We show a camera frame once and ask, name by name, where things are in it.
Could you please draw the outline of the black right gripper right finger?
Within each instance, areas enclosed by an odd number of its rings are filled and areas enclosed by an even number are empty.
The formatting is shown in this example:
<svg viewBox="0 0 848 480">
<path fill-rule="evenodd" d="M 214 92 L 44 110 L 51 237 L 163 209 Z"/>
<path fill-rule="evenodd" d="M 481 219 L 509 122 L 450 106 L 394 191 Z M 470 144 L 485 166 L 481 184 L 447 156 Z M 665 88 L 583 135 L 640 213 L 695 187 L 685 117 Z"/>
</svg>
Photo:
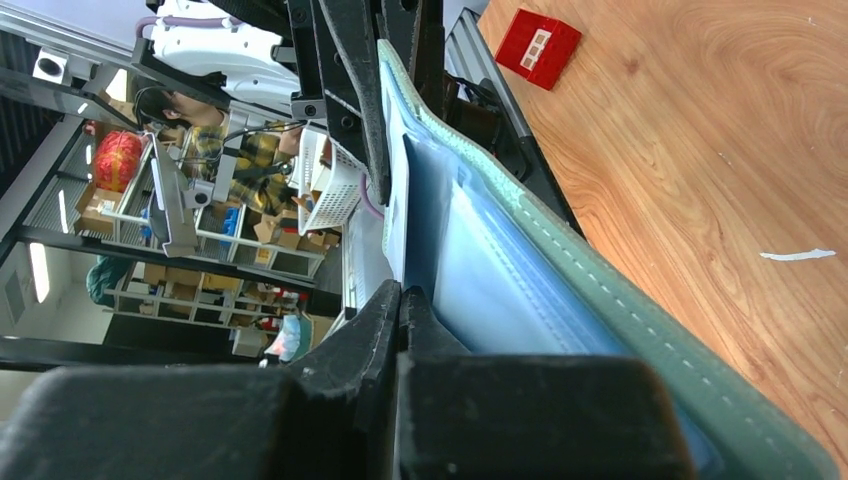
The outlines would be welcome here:
<svg viewBox="0 0 848 480">
<path fill-rule="evenodd" d="M 474 355 L 419 288 L 398 313 L 403 479 L 692 479 L 671 397 L 642 361 Z"/>
</svg>

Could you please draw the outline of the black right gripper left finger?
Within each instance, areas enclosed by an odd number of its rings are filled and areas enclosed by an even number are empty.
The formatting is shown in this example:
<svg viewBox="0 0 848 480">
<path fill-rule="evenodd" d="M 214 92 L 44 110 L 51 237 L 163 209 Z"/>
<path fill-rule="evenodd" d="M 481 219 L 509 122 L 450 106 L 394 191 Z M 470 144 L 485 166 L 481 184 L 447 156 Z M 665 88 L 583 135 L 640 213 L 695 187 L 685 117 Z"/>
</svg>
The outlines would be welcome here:
<svg viewBox="0 0 848 480">
<path fill-rule="evenodd" d="M 1 434 L 5 479 L 387 479 L 400 285 L 298 361 L 63 367 Z"/>
</svg>

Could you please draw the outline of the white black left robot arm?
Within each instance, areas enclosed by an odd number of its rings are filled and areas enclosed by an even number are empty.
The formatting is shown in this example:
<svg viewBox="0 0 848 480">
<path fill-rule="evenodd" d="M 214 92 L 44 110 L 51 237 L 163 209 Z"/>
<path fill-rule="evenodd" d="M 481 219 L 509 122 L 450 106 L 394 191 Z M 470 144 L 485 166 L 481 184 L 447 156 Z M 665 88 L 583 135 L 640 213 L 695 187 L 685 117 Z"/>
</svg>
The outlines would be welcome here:
<svg viewBox="0 0 848 480">
<path fill-rule="evenodd" d="M 439 1 L 152 1 L 132 64 L 219 108 L 261 107 L 310 121 L 391 193 L 378 50 L 394 49 L 413 89 L 444 110 Z"/>
</svg>

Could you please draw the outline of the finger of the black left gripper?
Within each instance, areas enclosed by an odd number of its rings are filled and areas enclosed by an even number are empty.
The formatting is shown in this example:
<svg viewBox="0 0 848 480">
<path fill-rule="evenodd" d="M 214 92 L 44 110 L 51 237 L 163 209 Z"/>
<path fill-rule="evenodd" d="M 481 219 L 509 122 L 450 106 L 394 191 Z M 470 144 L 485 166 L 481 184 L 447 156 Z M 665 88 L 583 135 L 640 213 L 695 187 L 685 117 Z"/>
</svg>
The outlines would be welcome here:
<svg viewBox="0 0 848 480">
<path fill-rule="evenodd" d="M 444 111 L 444 27 L 442 0 L 383 0 L 381 37 L 402 60 L 425 105 Z"/>
<path fill-rule="evenodd" d="M 391 171 L 369 1 L 286 3 L 298 73 L 318 73 L 325 123 L 335 146 L 368 173 L 373 199 L 388 203 Z"/>
</svg>

